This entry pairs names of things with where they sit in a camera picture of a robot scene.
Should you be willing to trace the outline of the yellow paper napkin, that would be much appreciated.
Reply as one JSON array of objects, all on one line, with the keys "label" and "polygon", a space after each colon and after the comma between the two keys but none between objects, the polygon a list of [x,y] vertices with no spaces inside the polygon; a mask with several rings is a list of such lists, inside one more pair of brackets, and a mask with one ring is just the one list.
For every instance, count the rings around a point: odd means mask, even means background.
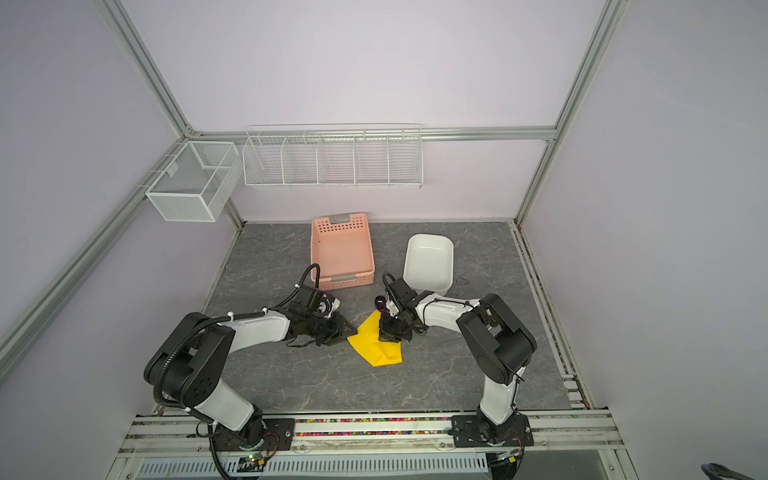
[{"label": "yellow paper napkin", "polygon": [[401,344],[379,340],[380,319],[380,312],[372,313],[358,328],[358,333],[350,336],[347,341],[373,367],[401,364]]}]

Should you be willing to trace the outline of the purple iridescent spoon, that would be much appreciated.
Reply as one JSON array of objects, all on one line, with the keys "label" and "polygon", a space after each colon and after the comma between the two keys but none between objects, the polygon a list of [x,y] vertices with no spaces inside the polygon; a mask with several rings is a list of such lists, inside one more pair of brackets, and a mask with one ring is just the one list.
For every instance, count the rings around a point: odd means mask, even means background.
[{"label": "purple iridescent spoon", "polygon": [[375,298],[374,305],[376,310],[379,312],[386,312],[388,310],[387,298],[383,295],[379,295]]}]

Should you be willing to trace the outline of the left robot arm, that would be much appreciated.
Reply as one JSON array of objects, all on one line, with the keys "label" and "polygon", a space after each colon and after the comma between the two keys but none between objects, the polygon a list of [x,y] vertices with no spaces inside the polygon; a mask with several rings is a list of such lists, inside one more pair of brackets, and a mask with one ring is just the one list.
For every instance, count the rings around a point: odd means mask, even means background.
[{"label": "left robot arm", "polygon": [[291,348],[306,336],[307,346],[333,346],[357,333],[339,313],[340,300],[306,278],[310,265],[282,301],[250,313],[229,312],[209,317],[187,314],[148,361],[143,377],[152,386],[158,406],[178,408],[219,433],[231,436],[237,448],[261,447],[269,434],[263,411],[246,400],[223,379],[231,353],[267,343],[284,342]]}]

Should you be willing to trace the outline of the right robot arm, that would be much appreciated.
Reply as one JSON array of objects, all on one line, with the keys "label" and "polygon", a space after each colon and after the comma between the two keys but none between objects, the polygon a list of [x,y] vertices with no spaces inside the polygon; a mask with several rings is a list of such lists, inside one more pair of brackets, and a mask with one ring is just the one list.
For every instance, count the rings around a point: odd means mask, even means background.
[{"label": "right robot arm", "polygon": [[448,434],[462,447],[533,444],[530,422],[516,405],[519,384],[538,345],[534,335],[496,294],[459,300],[433,291],[417,292],[404,278],[382,275],[385,289],[375,299],[379,340],[411,341],[431,328],[459,332],[484,375],[476,413],[451,418]]}]

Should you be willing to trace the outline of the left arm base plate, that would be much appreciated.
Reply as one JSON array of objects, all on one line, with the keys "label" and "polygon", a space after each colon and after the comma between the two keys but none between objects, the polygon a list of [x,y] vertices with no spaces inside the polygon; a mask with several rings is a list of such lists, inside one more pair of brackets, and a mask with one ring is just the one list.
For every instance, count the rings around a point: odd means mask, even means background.
[{"label": "left arm base plate", "polygon": [[294,418],[258,418],[249,421],[239,431],[217,426],[212,440],[220,452],[284,451],[291,448],[295,426]]}]

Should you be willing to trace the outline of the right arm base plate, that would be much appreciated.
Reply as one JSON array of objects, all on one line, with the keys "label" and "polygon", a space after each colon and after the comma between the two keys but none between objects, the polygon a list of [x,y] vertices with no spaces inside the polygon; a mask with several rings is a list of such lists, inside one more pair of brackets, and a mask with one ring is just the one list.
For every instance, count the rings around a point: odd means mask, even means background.
[{"label": "right arm base plate", "polygon": [[496,425],[480,413],[454,415],[448,434],[454,445],[464,447],[529,447],[534,445],[529,418],[520,412],[514,413],[501,425]]}]

